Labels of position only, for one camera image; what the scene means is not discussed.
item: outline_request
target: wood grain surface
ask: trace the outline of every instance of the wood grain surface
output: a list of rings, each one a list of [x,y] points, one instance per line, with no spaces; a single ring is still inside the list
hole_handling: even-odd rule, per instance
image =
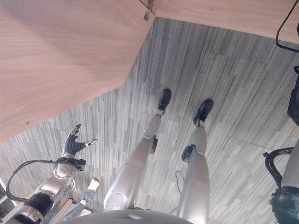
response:
[[[205,122],[209,224],[272,224],[268,201],[275,182],[262,154],[298,140],[296,125],[287,116],[298,64],[299,54],[277,48],[271,38],[156,18],[125,84],[0,143],[0,177],[7,182],[24,161],[59,157],[68,132],[81,123],[78,140],[99,142],[76,156],[87,163],[75,174],[72,198],[78,201],[97,178],[97,196],[86,207],[101,210],[111,182],[168,87],[172,99],[135,205],[167,213],[178,206],[175,171],[186,172],[180,156],[194,131],[192,119],[211,98],[214,108]],[[276,160],[281,172],[287,159]],[[27,195],[52,169],[45,164],[24,168],[12,181],[12,193]],[[182,189],[180,176],[178,183]]]
[[[152,25],[139,1],[1,1],[0,141],[122,85]]]
[[[156,0],[156,16],[275,38],[295,0]],[[299,44],[299,4],[279,38]]]

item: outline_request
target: wire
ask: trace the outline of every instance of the wire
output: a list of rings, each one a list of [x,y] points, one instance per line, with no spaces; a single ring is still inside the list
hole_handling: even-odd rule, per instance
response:
[[[291,154],[292,150],[293,150],[293,147],[281,148],[281,149],[274,150],[273,152],[271,152],[269,154],[268,153],[263,154],[266,157],[266,159],[265,159],[266,168],[269,171],[269,173],[272,175],[279,190],[282,190],[282,188],[281,188],[282,176],[274,165],[274,159],[280,155]]]
[[[175,176],[176,176],[176,180],[177,180],[177,188],[178,188],[179,194],[181,195],[182,192],[181,192],[181,190],[180,190],[179,187],[178,187],[178,175],[177,175],[177,173],[180,173],[180,174],[181,174],[181,176],[182,176],[182,178],[183,178],[183,181],[185,181],[185,179],[184,179],[184,175],[182,174],[181,171],[177,170],[177,171],[175,172]],[[177,209],[177,208],[178,208],[178,207],[174,208],[171,212],[169,212],[169,214],[173,213],[173,212],[175,211],[175,209]]]
[[[169,214],[173,213],[178,207],[176,207],[175,209],[173,209]]]
[[[180,190],[179,187],[178,187],[178,176],[177,176],[177,173],[180,173],[180,174],[181,174],[181,176],[182,176],[182,178],[183,178],[183,181],[185,181],[185,180],[184,180],[184,176],[183,176],[182,172],[179,171],[179,170],[177,170],[176,173],[175,173],[175,176],[176,176],[176,180],[177,180],[177,188],[178,188],[179,194],[181,195],[182,192],[181,192],[181,190]]]
[[[294,8],[296,7],[297,3],[298,3],[299,0],[296,0],[293,7],[291,8],[289,14],[286,16],[285,20],[283,21],[283,23],[281,24],[281,26],[279,27],[278,31],[277,31],[277,34],[276,34],[276,39],[275,39],[275,43],[277,46],[279,46],[280,48],[283,48],[283,49],[286,49],[286,50],[290,50],[290,51],[293,51],[293,52],[296,52],[296,53],[299,53],[299,50],[297,49],[294,49],[294,48],[289,48],[289,47],[286,47],[286,46],[283,46],[281,45],[279,42],[278,42],[278,36],[279,36],[279,32],[281,30],[281,28],[284,26],[285,22],[287,21],[287,19],[290,17],[292,11],[294,10]]]
[[[14,195],[11,194],[10,189],[9,189],[9,185],[10,182],[12,180],[12,178],[14,177],[14,175],[16,175],[22,168],[24,168],[27,165],[30,165],[32,163],[35,162],[41,162],[41,163],[50,163],[50,164],[56,164],[58,163],[57,161],[52,161],[52,160],[30,160],[27,162],[22,163],[11,175],[11,177],[9,178],[8,182],[7,182],[7,186],[6,186],[6,195],[9,199],[13,200],[13,201],[18,201],[18,202],[26,202],[28,199],[26,198],[22,198],[22,197],[16,197]]]
[[[295,72],[299,75],[299,66],[294,67]]]

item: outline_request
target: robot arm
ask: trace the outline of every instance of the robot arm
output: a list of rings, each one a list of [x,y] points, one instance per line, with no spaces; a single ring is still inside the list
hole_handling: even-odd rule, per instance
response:
[[[8,224],[42,224],[43,218],[53,206],[73,187],[73,175],[76,170],[84,169],[85,160],[76,160],[75,154],[83,148],[94,144],[97,139],[87,142],[75,142],[80,125],[75,126],[69,133],[62,155],[55,163],[51,178],[46,180],[39,189],[4,223]]]

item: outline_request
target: metal bracket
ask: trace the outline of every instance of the metal bracket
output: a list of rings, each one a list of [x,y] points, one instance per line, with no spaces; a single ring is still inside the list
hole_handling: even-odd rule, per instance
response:
[[[83,171],[86,164],[86,160],[83,159],[76,160],[74,158],[67,158],[67,157],[60,157],[56,162],[58,162],[58,164],[72,164],[79,171]]]
[[[148,4],[147,5],[145,5],[146,6],[146,8],[148,8],[148,11],[144,14],[144,20],[146,20],[146,21],[148,21],[149,20],[149,18],[150,18],[150,13],[153,13],[153,8],[154,8],[154,2],[155,2],[155,0],[148,0],[147,1],[148,2]]]

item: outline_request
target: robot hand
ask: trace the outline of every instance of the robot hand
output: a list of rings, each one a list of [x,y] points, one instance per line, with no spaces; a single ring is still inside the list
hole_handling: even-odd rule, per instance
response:
[[[64,143],[64,150],[62,154],[72,154],[75,155],[77,152],[81,151],[83,148],[93,145],[94,143],[98,142],[97,139],[93,139],[86,142],[75,142],[76,138],[78,137],[76,134],[79,132],[79,128],[81,127],[80,124],[73,127],[67,139]]]

